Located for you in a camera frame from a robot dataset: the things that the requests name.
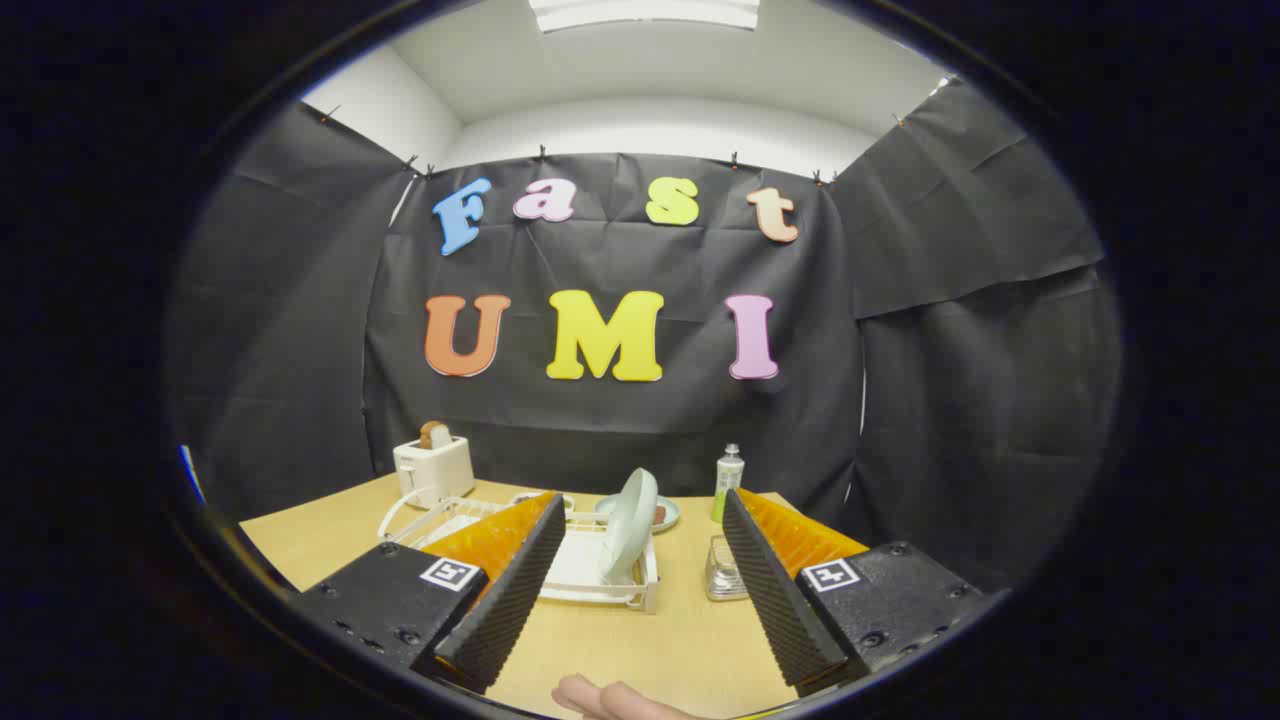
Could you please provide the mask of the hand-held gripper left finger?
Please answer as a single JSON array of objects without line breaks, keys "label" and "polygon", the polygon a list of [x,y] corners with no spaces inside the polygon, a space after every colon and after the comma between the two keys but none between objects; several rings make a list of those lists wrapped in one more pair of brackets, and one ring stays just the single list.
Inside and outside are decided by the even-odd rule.
[{"label": "hand-held gripper left finger", "polygon": [[520,638],[566,532],[563,496],[540,493],[420,550],[385,539],[294,606],[376,661],[483,694]]}]

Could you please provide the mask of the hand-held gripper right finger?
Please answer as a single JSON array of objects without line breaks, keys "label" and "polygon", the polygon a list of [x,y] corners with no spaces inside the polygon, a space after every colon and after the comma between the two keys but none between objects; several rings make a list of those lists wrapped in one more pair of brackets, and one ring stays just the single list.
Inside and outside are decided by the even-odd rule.
[{"label": "hand-held gripper right finger", "polygon": [[959,633],[986,594],[924,551],[867,547],[746,489],[724,538],[783,682],[801,697],[893,667]]}]

